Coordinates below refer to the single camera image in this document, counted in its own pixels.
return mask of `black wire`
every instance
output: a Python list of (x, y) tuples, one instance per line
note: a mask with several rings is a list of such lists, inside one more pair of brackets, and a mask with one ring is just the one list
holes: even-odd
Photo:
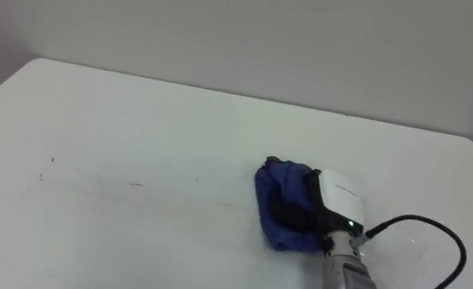
[(448, 275), (448, 277), (446, 277), (446, 279), (443, 280), (443, 282), (441, 282), (435, 289), (446, 288), (449, 284), (454, 282), (454, 280), (459, 276), (459, 274), (461, 274), (465, 264), (467, 263), (467, 248), (465, 248), (463, 241), (461, 241), (458, 235), (454, 233), (451, 229), (429, 218), (425, 218), (425, 217), (417, 216), (417, 215), (403, 215), (403, 216), (398, 216), (396, 218), (392, 218), (389, 221), (383, 222), (375, 226), (374, 228), (366, 231), (365, 235), (367, 238), (371, 239), (375, 237), (377, 234), (381, 233), (383, 230), (385, 230), (388, 226), (393, 225), (394, 223), (397, 223), (400, 221), (405, 221), (405, 220), (415, 220), (415, 221), (425, 222), (427, 224), (435, 226), (438, 229), (445, 232), (446, 234), (448, 234), (449, 236), (451, 236), (451, 238), (453, 238), (456, 244), (458, 245), (459, 253), (460, 253), (458, 265), (456, 266), (454, 271), (452, 271), (452, 273)]

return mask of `table surface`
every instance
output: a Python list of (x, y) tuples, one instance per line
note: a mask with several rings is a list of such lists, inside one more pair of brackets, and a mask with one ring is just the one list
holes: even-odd
[[(269, 155), (353, 179), (367, 227), (446, 224), (473, 288), (471, 141), (36, 59), (0, 87), (0, 289), (320, 288), (320, 256), (263, 240)], [(459, 256), (416, 222), (368, 246), (382, 288), (432, 288)]]

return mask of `black cable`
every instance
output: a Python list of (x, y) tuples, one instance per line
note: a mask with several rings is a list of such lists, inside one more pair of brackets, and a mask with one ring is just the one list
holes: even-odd
[(422, 216), (417, 216), (417, 215), (403, 215), (403, 216), (398, 216), (396, 218), (392, 218), (389, 221), (383, 222), (374, 228), (366, 231), (365, 236), (367, 239), (371, 239), (375, 237), (377, 234), (381, 233), (383, 230), (385, 230), (388, 226), (393, 225), (394, 223), (400, 222), (400, 221), (405, 221), (405, 220), (415, 220), (415, 221), (420, 221), (420, 222), (425, 222), (429, 225), (435, 226), (438, 229), (442, 230), (451, 238), (454, 239), (455, 243), (458, 245), (460, 256), (459, 256), (459, 262), (454, 271), (448, 277), (446, 277), (443, 282), (441, 282), (435, 289), (443, 289), (446, 288), (448, 285), (450, 285), (454, 280), (461, 274), (463, 271), (463, 268), (465, 264), (467, 263), (467, 248), (465, 248), (463, 241), (458, 237), (456, 233), (454, 233), (451, 229), (447, 228), (443, 224), (436, 222), (435, 220), (431, 220), (429, 218), (425, 218)]

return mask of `blue towel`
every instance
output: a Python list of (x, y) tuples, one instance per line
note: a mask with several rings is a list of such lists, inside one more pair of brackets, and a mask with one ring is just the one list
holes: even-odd
[(267, 208), (268, 197), (271, 191), (277, 188), (283, 200), (293, 202), (309, 211), (308, 192), (303, 176), (310, 171), (311, 169), (306, 165), (268, 157), (265, 164), (255, 174), (261, 227), (274, 250), (300, 252), (322, 250), (320, 242), (312, 232), (300, 233), (277, 224)]

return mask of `white wall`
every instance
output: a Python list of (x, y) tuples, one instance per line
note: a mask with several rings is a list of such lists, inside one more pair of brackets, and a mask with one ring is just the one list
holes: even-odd
[(0, 0), (1, 36), (23, 51), (17, 59), (38, 55), (473, 140), (473, 0)]

